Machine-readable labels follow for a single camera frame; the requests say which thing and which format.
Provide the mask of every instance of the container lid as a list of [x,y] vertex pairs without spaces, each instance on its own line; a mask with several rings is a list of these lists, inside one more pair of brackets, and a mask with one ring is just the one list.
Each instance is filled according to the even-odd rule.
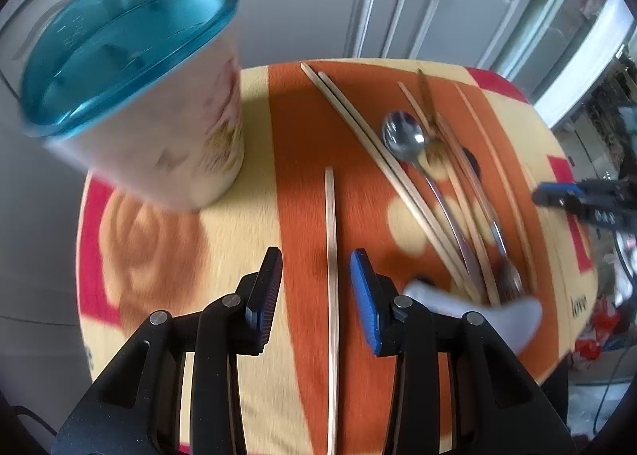
[[21,84],[26,132],[70,135],[117,110],[219,34],[238,0],[71,0]]

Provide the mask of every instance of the wooden chopstick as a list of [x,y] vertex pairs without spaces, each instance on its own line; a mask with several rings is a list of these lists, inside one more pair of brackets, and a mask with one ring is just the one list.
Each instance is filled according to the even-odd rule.
[[338,432],[338,257],[336,254],[336,201],[334,170],[325,169],[325,218],[327,231],[327,327],[329,330],[329,389],[327,400],[327,455],[336,455]]
[[458,91],[458,93],[460,94],[460,97],[462,97],[464,101],[464,105],[466,106],[467,110],[469,110],[469,113],[471,114],[474,122],[476,123],[476,126],[478,126],[478,130],[480,131],[480,134],[482,135],[482,139],[487,145],[488,152],[490,153],[491,158],[493,159],[493,163],[496,166],[496,170],[498,171],[498,175],[500,176],[502,186],[504,187],[504,193],[506,194],[506,198],[508,199],[509,205],[511,206],[511,210],[513,211],[513,214],[514,214],[515,227],[517,228],[518,237],[520,238],[520,243],[522,244],[522,254],[524,255],[524,261],[526,262],[526,266],[527,266],[528,274],[529,274],[529,285],[531,287],[531,291],[533,292],[533,294],[536,294],[537,293],[537,273],[535,270],[535,264],[533,262],[533,254],[531,253],[531,243],[529,242],[529,237],[526,233],[526,227],[524,227],[524,221],[522,219],[520,208],[518,207],[517,201],[515,200],[514,192],[511,189],[511,184],[509,183],[509,179],[504,171],[502,162],[500,162],[500,158],[498,157],[498,152],[496,151],[496,148],[491,142],[491,139],[487,135],[486,129],[482,125],[482,122],[480,122],[479,117],[476,115],[476,112],[473,109],[473,106],[471,105],[471,103],[467,99],[467,96],[464,94],[464,92],[461,90],[461,88],[458,86],[456,82],[454,82],[454,86],[456,90]]
[[[404,83],[399,82],[398,86],[403,91],[404,96],[407,98],[407,101],[409,101],[409,104],[412,105],[412,108],[416,112],[416,115],[418,115],[422,126],[426,129],[429,135],[434,136],[434,129],[431,125],[429,125],[429,120],[425,116],[425,112],[422,110],[412,93],[404,85]],[[478,262],[480,263],[480,269],[482,270],[482,276],[487,289],[488,301],[492,306],[498,306],[500,304],[500,298],[498,295],[496,278],[493,275],[493,270],[491,269],[491,264],[488,260],[487,249],[484,246],[482,236],[480,235],[478,227],[476,226],[473,213],[469,208],[469,203],[467,202],[467,197],[464,193],[463,186],[461,185],[460,180],[458,180],[458,176],[455,173],[453,165],[449,161],[446,150],[442,151],[440,160],[442,161],[445,171],[447,172],[447,176],[449,177],[451,185],[453,186],[455,196],[458,200],[458,205],[460,205],[460,210],[463,213],[464,221],[466,222],[467,228],[469,229],[469,235],[471,236],[471,241],[473,242],[473,247],[476,250],[476,256],[478,258]]]
[[[334,85],[333,82],[322,73],[323,76],[319,77],[307,64],[301,63],[303,72],[310,78],[313,84],[319,89],[319,91],[327,98],[331,105],[336,109],[339,115],[343,118],[346,124],[350,127],[353,133],[358,138],[361,145],[367,150],[372,157],[378,168],[383,172],[387,180],[390,182],[394,190],[398,193],[404,204],[412,213],[416,222],[425,232],[431,245],[442,259],[445,267],[451,274],[453,280],[462,287],[474,302],[480,301],[480,295],[471,283],[469,274],[467,273],[464,263],[460,259],[460,255],[453,248],[445,232],[440,227],[440,224],[436,220],[431,210],[427,207],[422,196],[414,186],[413,182],[409,179],[407,174],[400,167],[399,163],[391,156],[386,150],[385,146],[380,142],[380,139],[372,131],[369,125],[364,121],[362,116],[358,113],[356,108],[347,101],[345,95]],[[325,82],[325,79],[329,81],[329,85],[333,86],[335,92],[333,93],[329,85]],[[340,94],[343,100],[347,101],[348,109],[354,110],[354,113],[350,113],[348,109],[343,105],[339,98],[335,94]],[[359,121],[364,123],[368,129],[369,136],[365,133]]]

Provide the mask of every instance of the spoon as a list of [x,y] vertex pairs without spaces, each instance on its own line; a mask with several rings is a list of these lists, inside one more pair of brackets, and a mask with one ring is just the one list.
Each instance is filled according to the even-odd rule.
[[430,137],[425,135],[422,128],[411,115],[402,111],[393,111],[385,116],[383,120],[383,143],[389,152],[400,162],[411,163],[421,175],[424,176],[429,188],[433,192],[436,200],[440,204],[447,219],[453,236],[458,243],[460,254],[463,256],[464,265],[467,267],[469,278],[476,286],[480,294],[485,293],[484,281],[480,272],[478,260],[472,249],[469,247],[463,231],[458,222],[451,214],[445,198],[440,193],[438,186],[429,173],[420,165],[418,156],[423,152],[429,142]]

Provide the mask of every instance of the tabletop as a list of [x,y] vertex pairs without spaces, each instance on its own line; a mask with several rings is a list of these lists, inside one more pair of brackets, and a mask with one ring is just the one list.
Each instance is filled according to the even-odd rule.
[[[476,158],[509,255],[542,321],[520,360],[543,381],[572,348],[596,294],[587,231],[572,216],[537,208],[540,181],[572,181],[551,131],[508,81],[492,72],[391,59],[312,61],[378,131],[389,110],[413,113],[427,76],[431,102]],[[374,358],[358,321],[349,255],[365,248],[377,272],[401,289],[414,275],[458,293],[448,271],[394,189],[298,63],[241,72],[245,159],[230,190],[199,212],[173,213],[88,176],[77,243],[80,322],[93,379],[154,310],[199,311],[258,269],[271,245],[283,252],[283,282],[270,343],[239,361],[249,453],[319,454],[327,446],[327,264],[324,171],[333,166],[340,281],[340,431],[343,454],[379,453],[394,361]],[[429,169],[461,226],[446,171]],[[406,169],[432,210],[435,200]],[[470,186],[461,179],[474,207]],[[494,263],[497,250],[478,222]],[[523,238],[528,240],[525,255]],[[447,363],[440,355],[442,449],[449,448]],[[189,436],[192,356],[187,358],[180,440]]]

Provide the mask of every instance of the plastic container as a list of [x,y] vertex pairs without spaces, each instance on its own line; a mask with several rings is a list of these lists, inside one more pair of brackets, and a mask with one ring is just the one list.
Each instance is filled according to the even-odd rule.
[[71,0],[24,71],[27,134],[176,210],[219,198],[243,162],[238,0]]

